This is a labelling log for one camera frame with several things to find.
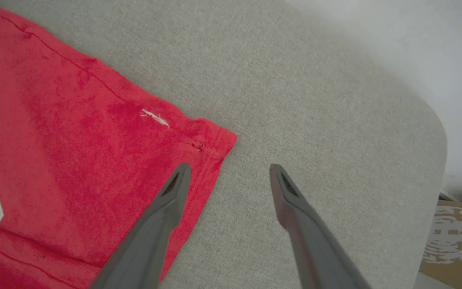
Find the white thread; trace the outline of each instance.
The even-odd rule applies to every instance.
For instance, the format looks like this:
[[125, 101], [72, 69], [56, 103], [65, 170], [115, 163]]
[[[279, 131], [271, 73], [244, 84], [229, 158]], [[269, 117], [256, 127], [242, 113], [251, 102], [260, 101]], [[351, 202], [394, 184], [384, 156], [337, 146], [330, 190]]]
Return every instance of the white thread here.
[[163, 118], [161, 118], [161, 117], [155, 115], [154, 113], [148, 112], [148, 111], [145, 110], [144, 108], [142, 109], [142, 112], [145, 113], [145, 114], [141, 114], [140, 116], [150, 116], [150, 117], [152, 117], [155, 121], [161, 123], [162, 125], [170, 127], [169, 124], [168, 124]]

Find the gray upholstery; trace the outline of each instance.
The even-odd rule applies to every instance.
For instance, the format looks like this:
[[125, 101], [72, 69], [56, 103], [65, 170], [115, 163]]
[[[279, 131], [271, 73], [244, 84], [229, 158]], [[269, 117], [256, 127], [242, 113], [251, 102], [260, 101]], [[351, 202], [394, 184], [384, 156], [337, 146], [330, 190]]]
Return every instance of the gray upholstery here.
[[275, 218], [286, 168], [374, 289], [409, 289], [446, 162], [433, 110], [282, 0], [0, 0], [238, 135], [162, 289], [299, 288]]

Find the small hole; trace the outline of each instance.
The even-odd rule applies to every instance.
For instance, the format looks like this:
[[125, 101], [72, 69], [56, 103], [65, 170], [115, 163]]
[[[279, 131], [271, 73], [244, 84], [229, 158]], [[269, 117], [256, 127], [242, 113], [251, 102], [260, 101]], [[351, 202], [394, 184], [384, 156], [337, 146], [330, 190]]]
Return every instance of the small hole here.
[[293, 189], [292, 185], [290, 185], [290, 182], [286, 179], [284, 174], [281, 174], [281, 177], [283, 178], [284, 186], [286, 187], [286, 189], [288, 189], [288, 192], [290, 192], [294, 196], [297, 196], [297, 193], [295, 192], [295, 189]]
[[165, 189], [165, 192], [163, 192], [162, 196], [165, 196], [166, 194], [172, 192], [172, 189], [174, 189], [174, 185], [176, 184], [176, 180], [178, 179], [178, 176], [179, 176], [179, 173], [176, 174], [174, 179], [172, 179], [171, 183], [169, 183], [169, 185]]

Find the red t-shirt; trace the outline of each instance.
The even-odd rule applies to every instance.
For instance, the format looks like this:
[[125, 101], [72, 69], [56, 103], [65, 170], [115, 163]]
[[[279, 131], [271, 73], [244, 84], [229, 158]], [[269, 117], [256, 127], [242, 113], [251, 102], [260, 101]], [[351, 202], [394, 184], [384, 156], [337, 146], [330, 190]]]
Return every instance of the red t-shirt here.
[[180, 163], [162, 278], [236, 135], [0, 9], [0, 288], [84, 288]]

